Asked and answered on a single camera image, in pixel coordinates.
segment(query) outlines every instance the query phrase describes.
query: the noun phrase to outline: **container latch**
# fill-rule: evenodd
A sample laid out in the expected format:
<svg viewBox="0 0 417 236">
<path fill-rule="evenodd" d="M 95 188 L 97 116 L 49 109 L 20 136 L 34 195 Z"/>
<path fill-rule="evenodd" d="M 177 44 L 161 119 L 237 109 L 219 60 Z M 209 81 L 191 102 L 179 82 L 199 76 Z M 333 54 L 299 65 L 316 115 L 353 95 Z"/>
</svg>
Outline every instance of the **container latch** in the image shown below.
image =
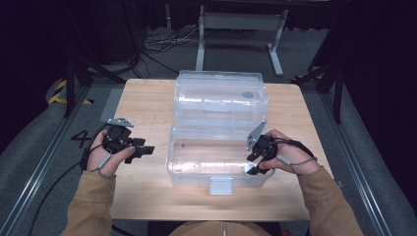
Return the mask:
<svg viewBox="0 0 417 236">
<path fill-rule="evenodd" d="M 233 195 L 233 177 L 212 176 L 209 182 L 211 195 Z"/>
</svg>

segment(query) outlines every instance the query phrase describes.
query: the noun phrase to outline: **transparent storage box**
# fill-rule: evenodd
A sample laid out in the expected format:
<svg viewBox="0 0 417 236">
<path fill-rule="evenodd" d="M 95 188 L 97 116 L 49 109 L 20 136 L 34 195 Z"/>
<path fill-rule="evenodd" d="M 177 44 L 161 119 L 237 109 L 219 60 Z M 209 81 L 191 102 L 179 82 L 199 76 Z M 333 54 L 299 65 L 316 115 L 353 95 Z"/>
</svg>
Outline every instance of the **transparent storage box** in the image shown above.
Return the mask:
<svg viewBox="0 0 417 236">
<path fill-rule="evenodd" d="M 181 71 L 174 96 L 175 122 L 166 167 L 178 186 L 260 187 L 267 174 L 248 175 L 249 133 L 267 120 L 268 98 L 259 73 Z"/>
</svg>

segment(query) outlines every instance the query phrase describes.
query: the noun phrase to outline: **sleeve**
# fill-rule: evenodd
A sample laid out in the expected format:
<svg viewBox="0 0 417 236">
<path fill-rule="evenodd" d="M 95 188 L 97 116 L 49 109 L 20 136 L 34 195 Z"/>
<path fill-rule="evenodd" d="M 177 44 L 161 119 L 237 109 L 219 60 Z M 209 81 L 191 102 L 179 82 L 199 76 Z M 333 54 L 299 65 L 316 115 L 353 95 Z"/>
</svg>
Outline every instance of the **sleeve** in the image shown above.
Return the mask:
<svg viewBox="0 0 417 236">
<path fill-rule="evenodd" d="M 115 176 L 106 179 L 84 171 L 68 207 L 68 222 L 61 235 L 110 235 L 115 186 Z"/>
<path fill-rule="evenodd" d="M 363 235 L 352 208 L 323 167 L 298 180 L 310 214 L 311 235 Z"/>
</svg>

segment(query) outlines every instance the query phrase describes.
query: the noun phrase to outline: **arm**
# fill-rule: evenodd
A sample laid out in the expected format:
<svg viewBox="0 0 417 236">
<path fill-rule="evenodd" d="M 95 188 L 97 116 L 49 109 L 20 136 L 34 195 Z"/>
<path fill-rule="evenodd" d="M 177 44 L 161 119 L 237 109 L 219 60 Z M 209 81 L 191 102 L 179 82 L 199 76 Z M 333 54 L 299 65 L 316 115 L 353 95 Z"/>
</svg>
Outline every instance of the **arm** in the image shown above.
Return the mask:
<svg viewBox="0 0 417 236">
<path fill-rule="evenodd" d="M 110 235 L 116 178 L 85 171 L 68 207 L 68 223 L 61 235 Z"/>
<path fill-rule="evenodd" d="M 324 167 L 298 176 L 311 235 L 363 235 L 352 208 Z"/>
<path fill-rule="evenodd" d="M 68 222 L 61 235 L 111 235 L 110 208 L 113 204 L 116 173 L 119 164 L 135 152 L 127 147 L 112 155 L 96 169 L 108 152 L 101 146 L 105 131 L 93 141 L 87 170 L 83 172 L 79 188 L 68 207 Z"/>
<path fill-rule="evenodd" d="M 266 135 L 290 140 L 276 130 L 271 130 Z M 260 167 L 279 168 L 298 174 L 304 204 L 310 214 L 311 235 L 362 235 L 352 208 L 323 167 L 303 150 L 287 144 L 278 145 L 278 155 L 282 155 L 291 163 L 303 164 L 288 166 L 274 158 L 261 162 Z"/>
</svg>

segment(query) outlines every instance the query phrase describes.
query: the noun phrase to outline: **wooden table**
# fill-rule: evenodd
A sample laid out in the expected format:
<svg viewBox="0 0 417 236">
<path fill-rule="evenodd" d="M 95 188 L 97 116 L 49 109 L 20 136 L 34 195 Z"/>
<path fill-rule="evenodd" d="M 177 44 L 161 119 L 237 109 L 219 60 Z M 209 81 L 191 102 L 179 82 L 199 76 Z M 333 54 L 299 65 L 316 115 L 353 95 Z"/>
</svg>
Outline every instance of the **wooden table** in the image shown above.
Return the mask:
<svg viewBox="0 0 417 236">
<path fill-rule="evenodd" d="M 266 84 L 268 127 L 301 141 L 329 171 L 318 134 L 301 90 Z M 232 196 L 211 196 L 208 188 L 177 187 L 165 167 L 174 121 L 174 80 L 129 80 L 115 117 L 135 124 L 131 137 L 155 146 L 153 155 L 121 164 L 113 218 L 144 220 L 309 220 L 297 177 L 277 170 L 261 188 L 235 188 Z"/>
</svg>

